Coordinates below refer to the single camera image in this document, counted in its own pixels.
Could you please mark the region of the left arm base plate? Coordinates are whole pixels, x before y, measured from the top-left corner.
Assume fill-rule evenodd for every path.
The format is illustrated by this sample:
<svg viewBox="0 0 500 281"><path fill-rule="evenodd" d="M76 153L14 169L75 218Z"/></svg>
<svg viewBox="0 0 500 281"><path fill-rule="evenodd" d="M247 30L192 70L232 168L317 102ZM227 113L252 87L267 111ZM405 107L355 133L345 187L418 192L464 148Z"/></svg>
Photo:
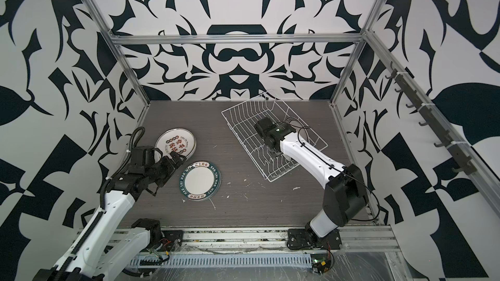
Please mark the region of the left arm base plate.
<svg viewBox="0 0 500 281"><path fill-rule="evenodd" d="M182 247L183 236L182 230L162 230L160 240L153 249L157 252L174 252Z"/></svg>

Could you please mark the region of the white wire dish rack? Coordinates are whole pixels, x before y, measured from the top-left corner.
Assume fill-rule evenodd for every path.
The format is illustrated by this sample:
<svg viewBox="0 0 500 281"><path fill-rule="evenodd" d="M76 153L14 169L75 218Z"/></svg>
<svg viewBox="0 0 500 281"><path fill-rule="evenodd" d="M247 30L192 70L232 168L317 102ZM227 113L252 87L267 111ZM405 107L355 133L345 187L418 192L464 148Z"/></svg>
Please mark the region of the white wire dish rack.
<svg viewBox="0 0 500 281"><path fill-rule="evenodd" d="M280 142L290 134L299 144L323 151L328 143L293 109L272 92L264 92L221 112L230 130L268 182L299 166L281 152Z"/></svg>

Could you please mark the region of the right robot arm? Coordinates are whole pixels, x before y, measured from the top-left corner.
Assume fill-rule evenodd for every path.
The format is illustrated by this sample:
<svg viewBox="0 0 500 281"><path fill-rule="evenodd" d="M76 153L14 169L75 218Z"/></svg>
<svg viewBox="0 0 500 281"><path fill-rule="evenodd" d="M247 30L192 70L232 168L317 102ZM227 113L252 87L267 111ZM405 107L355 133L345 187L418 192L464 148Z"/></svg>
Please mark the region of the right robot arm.
<svg viewBox="0 0 500 281"><path fill-rule="evenodd" d="M268 149L297 162L322 186L322 209L305 228L313 238L325 238L367 206L368 189L359 168L323 154L302 136L303 127L264 117L254 128Z"/></svg>

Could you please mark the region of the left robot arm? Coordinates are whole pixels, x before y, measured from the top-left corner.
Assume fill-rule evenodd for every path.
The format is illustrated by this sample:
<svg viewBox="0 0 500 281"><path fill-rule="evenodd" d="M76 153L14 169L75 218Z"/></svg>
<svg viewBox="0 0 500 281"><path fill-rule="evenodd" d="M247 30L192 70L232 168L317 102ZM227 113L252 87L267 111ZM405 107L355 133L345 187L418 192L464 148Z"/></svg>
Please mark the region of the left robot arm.
<svg viewBox="0 0 500 281"><path fill-rule="evenodd" d="M142 250L155 249L164 238L159 221L139 219L116 246L107 251L122 219L151 184L163 187L187 160L172 151L155 159L159 149L130 150L124 171L105 182L100 206L69 250L50 269L41 269L34 280L114 280Z"/></svg>

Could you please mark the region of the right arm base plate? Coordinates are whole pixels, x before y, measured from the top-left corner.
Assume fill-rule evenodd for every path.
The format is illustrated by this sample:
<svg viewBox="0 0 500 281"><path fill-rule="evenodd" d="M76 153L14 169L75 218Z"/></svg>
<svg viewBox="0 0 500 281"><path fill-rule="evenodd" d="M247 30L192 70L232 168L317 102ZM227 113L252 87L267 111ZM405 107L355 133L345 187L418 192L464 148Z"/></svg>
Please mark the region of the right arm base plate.
<svg viewBox="0 0 500 281"><path fill-rule="evenodd" d="M311 229L288 229L286 247L292 251L300 250L340 250L342 240L337 229L333 230L323 238L319 238Z"/></svg>

